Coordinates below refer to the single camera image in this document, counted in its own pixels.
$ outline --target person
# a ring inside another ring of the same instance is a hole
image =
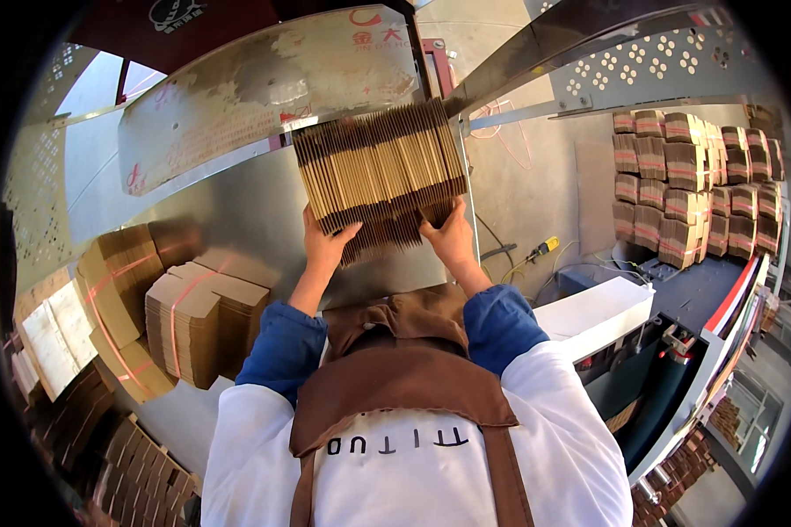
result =
[[[464,209],[420,228],[459,288],[328,323],[319,301],[361,226],[324,235],[305,209],[305,272],[220,396],[203,525],[632,523],[621,450],[527,301],[484,275]]]

